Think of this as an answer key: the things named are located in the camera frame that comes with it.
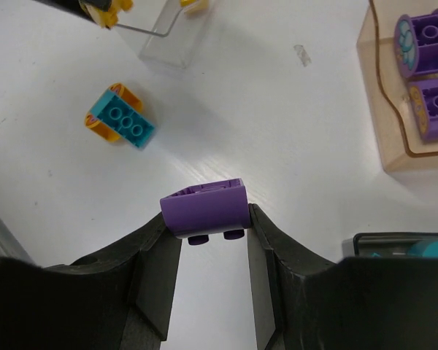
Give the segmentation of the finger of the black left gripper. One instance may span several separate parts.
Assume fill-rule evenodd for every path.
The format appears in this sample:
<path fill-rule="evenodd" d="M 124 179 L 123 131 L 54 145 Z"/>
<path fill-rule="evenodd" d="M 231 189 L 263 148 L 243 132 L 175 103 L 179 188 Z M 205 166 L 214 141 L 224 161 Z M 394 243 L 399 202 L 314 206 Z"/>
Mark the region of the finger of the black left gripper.
<path fill-rule="evenodd" d="M 79 18 L 90 17 L 90 15 L 88 15 L 83 9 L 83 5 L 107 11 L 112 3 L 111 0 L 36 0 L 36 2 L 78 16 Z"/>

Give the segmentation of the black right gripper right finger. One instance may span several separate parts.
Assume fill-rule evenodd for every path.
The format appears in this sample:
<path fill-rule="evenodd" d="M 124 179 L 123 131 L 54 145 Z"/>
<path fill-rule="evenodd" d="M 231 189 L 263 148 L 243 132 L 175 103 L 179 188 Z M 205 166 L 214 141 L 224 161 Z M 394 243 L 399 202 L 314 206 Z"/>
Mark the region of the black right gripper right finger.
<path fill-rule="evenodd" d="M 438 349 L 438 258 L 331 262 L 249 210 L 259 349 Z"/>

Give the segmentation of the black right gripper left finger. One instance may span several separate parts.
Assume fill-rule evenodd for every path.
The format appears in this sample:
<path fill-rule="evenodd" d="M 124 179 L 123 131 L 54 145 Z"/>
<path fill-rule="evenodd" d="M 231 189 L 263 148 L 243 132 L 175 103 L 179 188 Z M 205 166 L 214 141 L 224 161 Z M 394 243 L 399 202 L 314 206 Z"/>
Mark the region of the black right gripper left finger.
<path fill-rule="evenodd" d="M 0 257 L 0 349 L 158 349 L 180 250 L 157 215 L 70 265 Z"/>

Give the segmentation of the yellow lego brick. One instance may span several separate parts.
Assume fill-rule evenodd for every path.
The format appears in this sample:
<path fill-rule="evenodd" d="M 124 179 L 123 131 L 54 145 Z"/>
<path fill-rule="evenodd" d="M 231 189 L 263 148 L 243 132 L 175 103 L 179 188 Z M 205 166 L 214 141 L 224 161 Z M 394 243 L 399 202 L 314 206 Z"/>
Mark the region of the yellow lego brick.
<path fill-rule="evenodd" d="M 132 0 L 114 0 L 107 11 L 96 9 L 92 6 L 83 5 L 85 12 L 90 15 L 91 20 L 101 28 L 111 29 L 118 23 L 118 13 L 128 12 L 134 3 Z"/>
<path fill-rule="evenodd" d="M 186 15 L 192 15 L 209 8 L 208 0 L 180 0 L 180 7 Z"/>

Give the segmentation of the dark grey translucent container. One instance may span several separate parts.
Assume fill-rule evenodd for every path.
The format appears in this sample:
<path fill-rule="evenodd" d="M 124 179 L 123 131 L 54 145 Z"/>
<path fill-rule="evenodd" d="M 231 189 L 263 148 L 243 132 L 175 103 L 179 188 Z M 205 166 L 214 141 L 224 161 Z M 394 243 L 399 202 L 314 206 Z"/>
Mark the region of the dark grey translucent container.
<path fill-rule="evenodd" d="M 357 233 L 342 242 L 343 257 L 370 257 L 373 252 L 404 248 L 423 240 L 438 240 L 438 233 L 387 232 Z"/>

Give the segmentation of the purple half-round lego brick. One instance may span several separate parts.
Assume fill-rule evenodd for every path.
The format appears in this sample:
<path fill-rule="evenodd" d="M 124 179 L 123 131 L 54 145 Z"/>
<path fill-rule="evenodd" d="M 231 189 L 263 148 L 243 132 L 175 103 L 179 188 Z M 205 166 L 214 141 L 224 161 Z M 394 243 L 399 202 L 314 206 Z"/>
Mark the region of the purple half-round lego brick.
<path fill-rule="evenodd" d="M 209 235 L 222 233 L 239 239 L 251 227 L 247 191 L 240 178 L 197 184 L 160 199 L 165 225 L 192 246 L 205 244 Z"/>

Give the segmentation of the teal rectangular lego brick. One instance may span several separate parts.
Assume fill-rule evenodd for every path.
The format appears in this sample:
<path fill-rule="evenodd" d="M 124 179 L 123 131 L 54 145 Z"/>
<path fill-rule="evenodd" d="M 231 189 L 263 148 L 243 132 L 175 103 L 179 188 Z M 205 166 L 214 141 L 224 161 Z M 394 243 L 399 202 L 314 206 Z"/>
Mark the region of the teal rectangular lego brick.
<path fill-rule="evenodd" d="M 101 95 L 89 114 L 99 125 L 108 127 L 137 148 L 143 148 L 155 130 L 153 124 L 111 90 Z"/>

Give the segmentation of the purple rounded lego brick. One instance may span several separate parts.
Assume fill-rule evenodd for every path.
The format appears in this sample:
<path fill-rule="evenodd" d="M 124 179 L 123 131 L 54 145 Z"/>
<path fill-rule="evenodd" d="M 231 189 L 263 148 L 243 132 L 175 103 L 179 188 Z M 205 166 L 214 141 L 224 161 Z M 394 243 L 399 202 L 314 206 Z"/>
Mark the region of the purple rounded lego brick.
<path fill-rule="evenodd" d="M 420 137 L 424 142 L 438 141 L 438 78 L 411 82 L 407 87 Z"/>

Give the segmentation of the purple round flower lego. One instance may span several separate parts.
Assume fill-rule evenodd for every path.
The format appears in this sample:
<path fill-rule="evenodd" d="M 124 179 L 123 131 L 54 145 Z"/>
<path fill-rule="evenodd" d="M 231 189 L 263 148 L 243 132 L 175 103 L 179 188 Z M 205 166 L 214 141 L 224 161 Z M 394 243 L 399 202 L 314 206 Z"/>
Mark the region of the purple round flower lego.
<path fill-rule="evenodd" d="M 438 74 L 438 9 L 427 15 L 402 15 L 398 19 L 394 54 L 405 79 Z"/>

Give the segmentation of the teal rounded lego brick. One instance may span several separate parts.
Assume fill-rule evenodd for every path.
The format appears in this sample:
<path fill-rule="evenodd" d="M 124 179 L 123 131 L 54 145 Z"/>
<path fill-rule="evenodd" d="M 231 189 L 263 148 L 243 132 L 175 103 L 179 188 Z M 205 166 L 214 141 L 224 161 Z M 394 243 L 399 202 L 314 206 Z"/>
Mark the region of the teal rounded lego brick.
<path fill-rule="evenodd" d="M 438 240 L 423 240 L 408 244 L 404 248 L 391 248 L 384 252 L 373 252 L 370 257 L 424 257 L 438 258 Z"/>

